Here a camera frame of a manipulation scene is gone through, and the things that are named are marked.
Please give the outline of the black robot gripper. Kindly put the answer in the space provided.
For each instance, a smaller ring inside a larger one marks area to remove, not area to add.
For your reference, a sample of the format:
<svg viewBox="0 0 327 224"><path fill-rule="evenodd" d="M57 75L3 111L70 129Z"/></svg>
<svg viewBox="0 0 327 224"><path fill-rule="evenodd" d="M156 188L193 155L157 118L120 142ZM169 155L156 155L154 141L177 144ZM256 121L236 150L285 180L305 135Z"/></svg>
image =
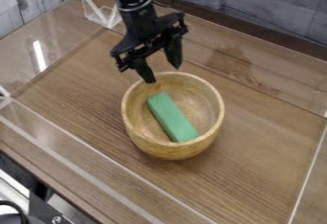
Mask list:
<svg viewBox="0 0 327 224"><path fill-rule="evenodd" d="M118 12L126 27L122 40L110 50L120 72L134 69L145 83L156 78L145 58L164 50L166 61L174 69L182 62L181 38L188 32L181 11L157 16L153 0L126 3L116 0Z"/></svg>

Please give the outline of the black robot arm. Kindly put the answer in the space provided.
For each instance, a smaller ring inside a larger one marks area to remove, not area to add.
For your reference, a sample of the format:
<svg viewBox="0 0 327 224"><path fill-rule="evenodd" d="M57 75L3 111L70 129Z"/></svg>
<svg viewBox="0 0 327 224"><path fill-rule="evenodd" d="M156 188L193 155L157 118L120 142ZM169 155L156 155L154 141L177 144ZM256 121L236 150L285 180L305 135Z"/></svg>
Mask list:
<svg viewBox="0 0 327 224"><path fill-rule="evenodd" d="M157 16L153 0L116 0L126 33L110 50L120 72L132 69L146 83L156 78L145 58L162 50L166 61L177 69L182 62L181 38L188 32L181 11Z"/></svg>

